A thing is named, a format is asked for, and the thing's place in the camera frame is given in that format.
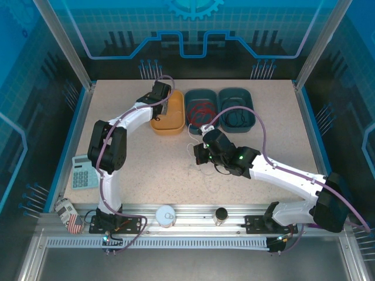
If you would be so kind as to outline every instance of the white lid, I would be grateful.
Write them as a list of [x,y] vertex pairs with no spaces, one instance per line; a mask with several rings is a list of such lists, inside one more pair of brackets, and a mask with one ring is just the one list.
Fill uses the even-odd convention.
[[176,218],[175,210],[169,205],[163,205],[156,211],[156,220],[160,225],[169,225]]

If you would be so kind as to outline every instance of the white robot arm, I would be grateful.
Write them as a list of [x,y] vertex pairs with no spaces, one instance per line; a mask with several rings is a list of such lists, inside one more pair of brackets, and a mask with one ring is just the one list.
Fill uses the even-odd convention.
[[[143,102],[136,102],[133,108],[139,108],[143,105],[146,105]],[[109,120],[109,125],[113,126],[119,117],[116,119]],[[143,123],[147,123],[152,119],[152,107],[141,108],[132,113],[128,114],[121,122],[117,125],[118,128],[126,129],[127,136],[133,133],[139,126]],[[118,180],[118,170],[115,170],[111,174],[108,173],[106,170],[101,170],[104,174],[103,180],[103,194],[104,198],[107,201],[107,204],[113,210],[119,210],[121,208],[122,202],[119,193],[119,180]],[[99,196],[99,206],[98,208],[106,213],[106,214],[113,214],[103,203],[101,196]]]
[[99,165],[100,172],[103,174],[101,188],[103,189],[106,204],[104,204],[102,196],[100,196],[99,205],[96,209],[96,218],[100,229],[104,229],[104,231],[117,229],[124,220],[123,217],[114,214],[106,205],[118,213],[122,212],[118,170],[122,168],[126,160],[127,136],[143,123],[147,123],[152,119],[158,120],[158,115],[166,114],[167,101],[158,105],[154,104],[165,100],[170,91],[171,87],[169,85],[156,81],[152,91],[138,99],[134,106],[127,111],[129,112],[128,114],[121,114],[119,117],[107,122],[99,120],[94,125],[87,157],[91,160],[93,167],[96,167],[100,152],[104,146],[104,140],[110,129],[116,124]]
[[[272,231],[279,226],[301,223],[318,224],[331,232],[342,230],[349,209],[331,192],[315,183],[316,181],[325,183],[341,195],[348,197],[345,181],[338,174],[331,173],[326,177],[300,171],[272,159],[268,159],[270,161],[268,162],[255,149],[237,148],[224,133],[213,126],[203,125],[200,130],[203,143],[194,146],[197,165],[212,162],[216,166],[223,166],[234,176],[266,181],[304,199],[293,203],[271,203],[262,220],[257,222],[257,227]],[[284,168],[290,173],[276,167]]]

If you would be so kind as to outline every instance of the speckled tabletop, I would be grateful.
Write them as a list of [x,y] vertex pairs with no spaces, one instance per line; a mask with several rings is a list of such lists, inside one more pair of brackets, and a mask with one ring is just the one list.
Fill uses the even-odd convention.
[[[99,119],[113,119],[133,106],[150,91],[151,80],[99,80],[91,100],[76,155],[87,153],[93,126]],[[269,157],[316,173],[311,147],[290,80],[176,80],[183,93],[194,88],[219,92],[227,87],[242,87],[251,93],[254,109],[267,129]],[[263,134],[257,121],[248,133],[230,134],[236,146],[261,150]],[[187,153],[194,142],[184,128],[180,135],[158,136],[150,124],[141,125],[128,136],[127,160],[120,170],[123,203],[150,204],[267,204],[294,201],[299,197],[261,181],[225,176],[212,164],[195,165]],[[71,175],[65,197],[72,203],[97,203],[99,190],[72,190]]]

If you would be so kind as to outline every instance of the black mounting bracket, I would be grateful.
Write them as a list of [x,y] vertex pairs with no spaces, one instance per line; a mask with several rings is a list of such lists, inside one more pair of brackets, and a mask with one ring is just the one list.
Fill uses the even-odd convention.
[[140,218],[128,218],[116,214],[106,214],[97,208],[96,215],[91,218],[88,232],[91,234],[105,234],[106,231],[113,232],[117,229],[116,234],[138,234],[141,232],[141,227],[142,221]]
[[[264,222],[263,215],[246,215],[245,224],[241,225],[241,227],[246,229],[246,234],[288,234],[291,232],[289,227],[281,225],[276,225],[270,229]],[[297,234],[297,225],[294,225],[292,230],[293,235]]]

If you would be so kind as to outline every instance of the flag print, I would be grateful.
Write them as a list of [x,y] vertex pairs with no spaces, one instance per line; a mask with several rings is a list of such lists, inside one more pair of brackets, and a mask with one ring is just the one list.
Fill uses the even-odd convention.
[[79,215],[70,215],[68,231],[72,234],[80,233],[83,229],[83,221]]

